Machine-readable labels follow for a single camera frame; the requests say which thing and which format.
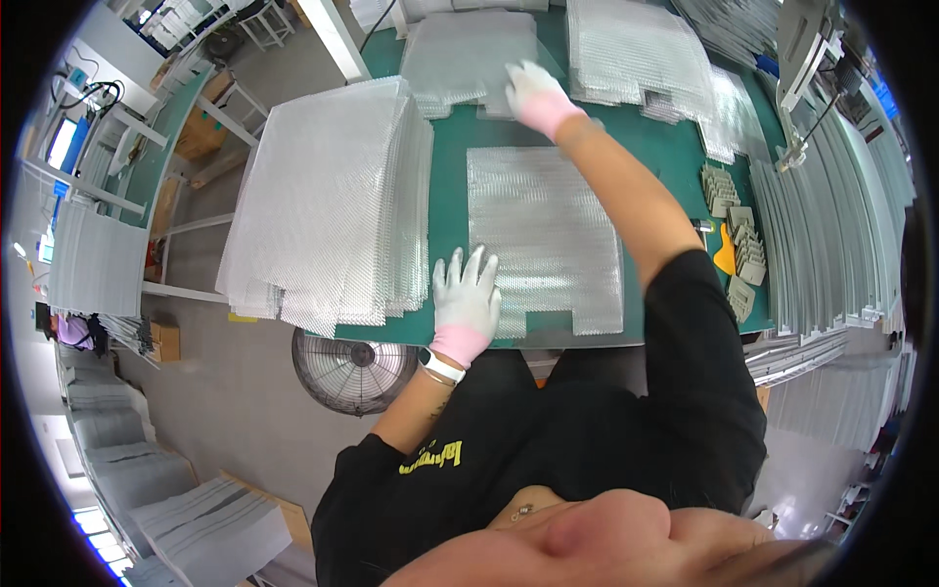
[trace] woman's left hand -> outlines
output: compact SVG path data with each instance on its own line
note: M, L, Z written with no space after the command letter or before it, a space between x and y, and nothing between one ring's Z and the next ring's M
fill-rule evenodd
M492 342L499 324L502 295L496 283L499 258L490 255L482 274L485 247L469 256L462 272L463 249L457 247L444 277L443 259L434 266L434 342L430 349L469 369Z

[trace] white work glove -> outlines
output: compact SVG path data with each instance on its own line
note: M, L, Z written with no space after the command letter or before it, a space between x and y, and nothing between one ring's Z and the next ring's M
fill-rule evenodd
M545 68L522 61L522 67L506 64L510 84L505 87L505 96L516 120L543 133L552 143L561 123L574 115L584 115L583 109L575 106L558 80L551 77Z
M443 259L434 266L434 341L430 349L450 357L464 369L469 369L472 360L492 342L502 308L502 294L495 286L499 258L490 255L483 273L479 272L484 248L473 251L462 274L460 247L450 259L446 278Z

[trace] electric fan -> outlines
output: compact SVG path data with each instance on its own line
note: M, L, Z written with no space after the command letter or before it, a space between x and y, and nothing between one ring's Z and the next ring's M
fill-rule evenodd
M384 411L417 368L417 348L407 345L331 340L297 328L291 347L307 393L352 416Z

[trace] white smartwatch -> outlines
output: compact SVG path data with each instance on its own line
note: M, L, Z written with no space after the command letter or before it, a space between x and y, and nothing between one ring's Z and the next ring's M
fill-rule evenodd
M447 363L444 363L438 359L437 355L434 354L434 351L427 347L421 347L418 349L417 359L421 362L421 365L423 365L424 369L433 371L434 373L447 379L452 379L454 381L454 385L462 381L463 377L465 377L467 374L465 369L451 367Z

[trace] black t-shirt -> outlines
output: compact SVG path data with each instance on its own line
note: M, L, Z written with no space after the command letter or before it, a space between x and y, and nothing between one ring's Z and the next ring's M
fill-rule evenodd
M649 395L596 383L461 393L412 455L369 434L336 457L313 518L320 585L377 585L484 528L522 487L567 501L629 488L669 509L739 514L765 457L766 418L711 259L686 252L645 296Z

